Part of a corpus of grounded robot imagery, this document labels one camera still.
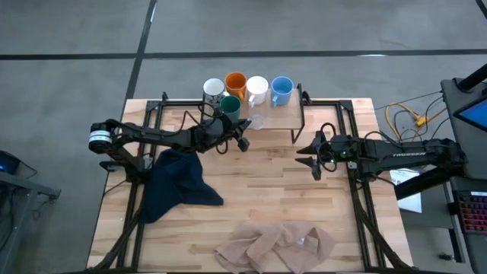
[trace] white mug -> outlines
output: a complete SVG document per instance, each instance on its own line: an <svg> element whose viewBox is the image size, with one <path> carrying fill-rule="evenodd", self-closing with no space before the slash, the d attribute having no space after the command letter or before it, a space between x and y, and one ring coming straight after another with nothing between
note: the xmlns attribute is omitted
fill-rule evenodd
<svg viewBox="0 0 487 274"><path fill-rule="evenodd" d="M203 91L205 92L205 101L210 104L219 104L223 99L223 90L225 84L222 80L211 78L203 84Z"/></svg>
<svg viewBox="0 0 487 274"><path fill-rule="evenodd" d="M254 107L266 101L269 83L264 77L253 76L247 80L247 93L249 94L249 106Z"/></svg>

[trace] dark blue cloth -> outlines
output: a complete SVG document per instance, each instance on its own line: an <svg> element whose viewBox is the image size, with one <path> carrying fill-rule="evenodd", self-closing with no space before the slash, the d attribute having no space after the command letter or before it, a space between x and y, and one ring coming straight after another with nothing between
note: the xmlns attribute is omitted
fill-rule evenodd
<svg viewBox="0 0 487 274"><path fill-rule="evenodd" d="M223 199L202 178L203 168L196 153L167 149L152 168L145 186L142 221L153 223L180 203L221 206Z"/></svg>

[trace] computer screen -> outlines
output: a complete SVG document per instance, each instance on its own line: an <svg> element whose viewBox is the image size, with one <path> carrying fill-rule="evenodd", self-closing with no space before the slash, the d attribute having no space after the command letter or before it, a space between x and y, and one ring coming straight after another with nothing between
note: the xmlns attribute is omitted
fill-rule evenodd
<svg viewBox="0 0 487 274"><path fill-rule="evenodd" d="M467 104L455 113L455 117L487 131L487 96Z"/></svg>

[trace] green mug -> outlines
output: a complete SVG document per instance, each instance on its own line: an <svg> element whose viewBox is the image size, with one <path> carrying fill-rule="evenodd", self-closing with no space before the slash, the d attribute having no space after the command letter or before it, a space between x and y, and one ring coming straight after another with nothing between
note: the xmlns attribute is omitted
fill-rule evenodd
<svg viewBox="0 0 487 274"><path fill-rule="evenodd" d="M241 108L241 102L238 97L224 92L224 98L220 102L220 107L223 110L223 113L227 114L228 118L230 118L230 121L233 123L238 122Z"/></svg>

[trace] beige cloth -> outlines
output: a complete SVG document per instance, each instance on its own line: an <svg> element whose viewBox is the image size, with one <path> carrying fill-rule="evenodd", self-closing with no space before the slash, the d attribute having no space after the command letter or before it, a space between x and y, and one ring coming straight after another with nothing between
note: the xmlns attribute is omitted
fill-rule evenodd
<svg viewBox="0 0 487 274"><path fill-rule="evenodd" d="M271 250L292 272L301 274L320 265L334 245L328 233L313 223L285 221L278 225L242 225L215 250L221 266L235 274L249 270L262 273L264 257Z"/></svg>

